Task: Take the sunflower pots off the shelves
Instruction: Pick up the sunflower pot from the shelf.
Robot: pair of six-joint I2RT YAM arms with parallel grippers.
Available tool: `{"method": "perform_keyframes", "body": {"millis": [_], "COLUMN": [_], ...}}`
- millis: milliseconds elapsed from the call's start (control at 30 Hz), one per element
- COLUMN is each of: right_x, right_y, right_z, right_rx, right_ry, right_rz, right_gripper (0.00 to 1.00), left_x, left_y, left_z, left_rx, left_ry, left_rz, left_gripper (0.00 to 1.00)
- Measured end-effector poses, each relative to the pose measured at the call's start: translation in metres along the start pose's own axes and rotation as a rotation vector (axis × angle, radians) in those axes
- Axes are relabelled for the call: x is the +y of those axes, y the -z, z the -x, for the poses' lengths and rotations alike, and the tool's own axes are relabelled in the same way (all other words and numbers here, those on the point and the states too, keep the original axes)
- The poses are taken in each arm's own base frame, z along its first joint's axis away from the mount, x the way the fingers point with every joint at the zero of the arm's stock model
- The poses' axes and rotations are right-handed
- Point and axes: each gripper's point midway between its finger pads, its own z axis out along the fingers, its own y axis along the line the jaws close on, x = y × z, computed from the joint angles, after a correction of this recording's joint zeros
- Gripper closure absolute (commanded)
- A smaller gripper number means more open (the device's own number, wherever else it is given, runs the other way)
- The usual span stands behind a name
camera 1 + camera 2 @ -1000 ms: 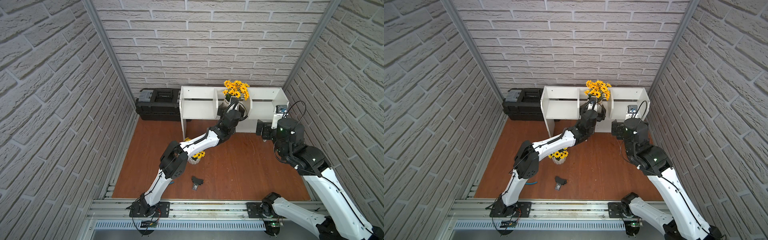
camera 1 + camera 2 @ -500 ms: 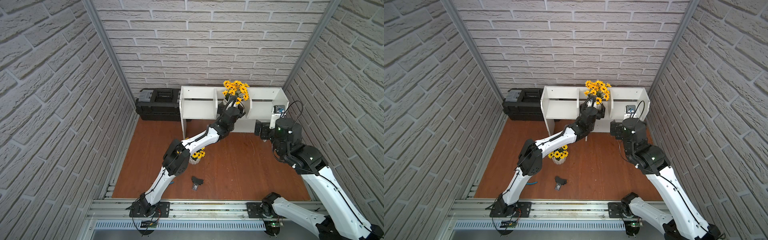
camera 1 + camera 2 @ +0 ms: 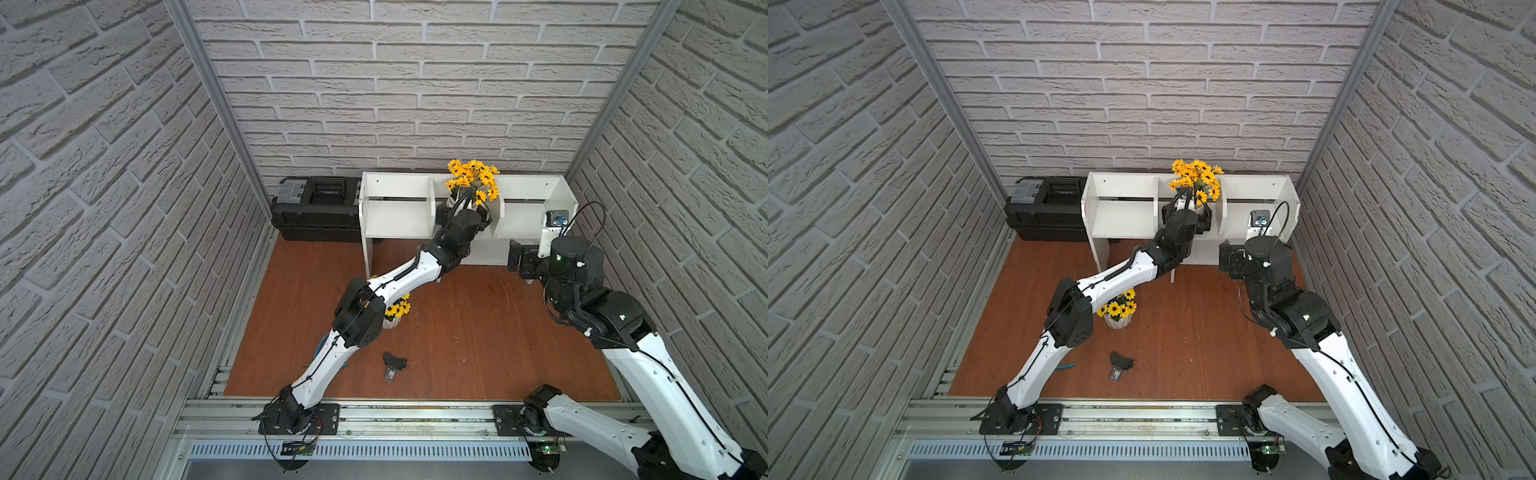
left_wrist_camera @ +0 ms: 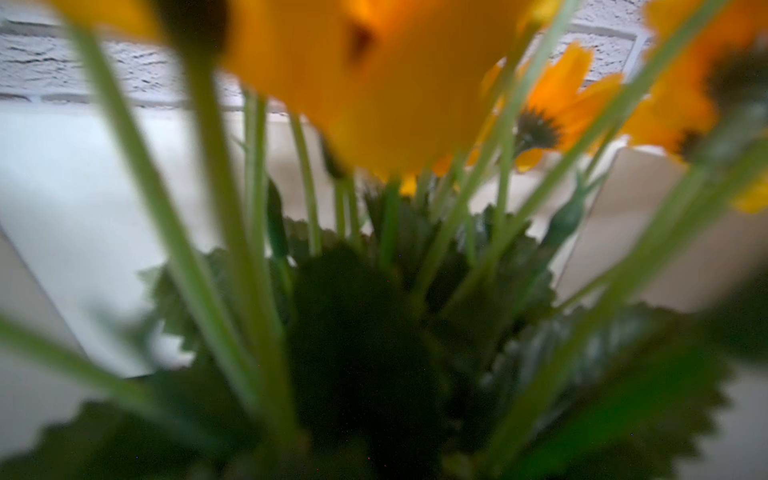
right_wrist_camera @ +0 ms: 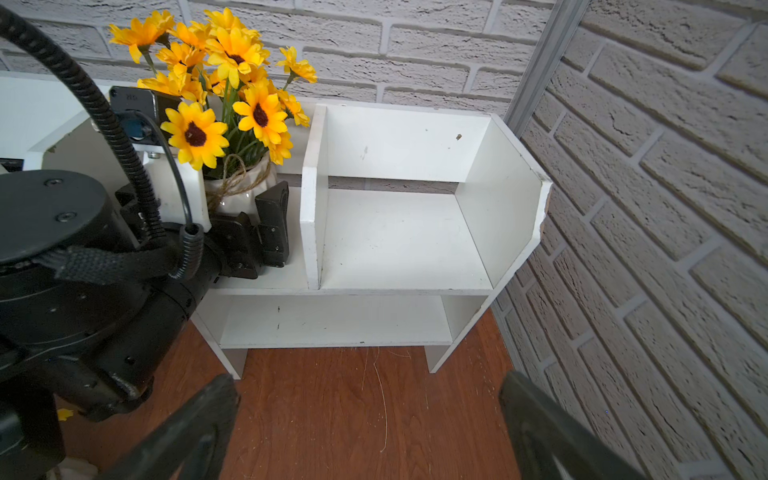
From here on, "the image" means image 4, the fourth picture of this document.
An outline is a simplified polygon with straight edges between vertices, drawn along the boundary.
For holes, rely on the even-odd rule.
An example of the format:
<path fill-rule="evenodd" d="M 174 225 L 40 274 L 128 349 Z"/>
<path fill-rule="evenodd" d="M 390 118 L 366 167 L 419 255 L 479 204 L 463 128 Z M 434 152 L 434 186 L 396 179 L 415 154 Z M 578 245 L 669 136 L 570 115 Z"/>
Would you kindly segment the sunflower pot white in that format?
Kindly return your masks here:
<path fill-rule="evenodd" d="M 55 1 L 166 249 L 100 390 L 5 479 L 661 479 L 767 362 L 767 267 L 630 298 L 767 205 L 767 5 L 650 1 L 641 71 L 574 1 Z"/>

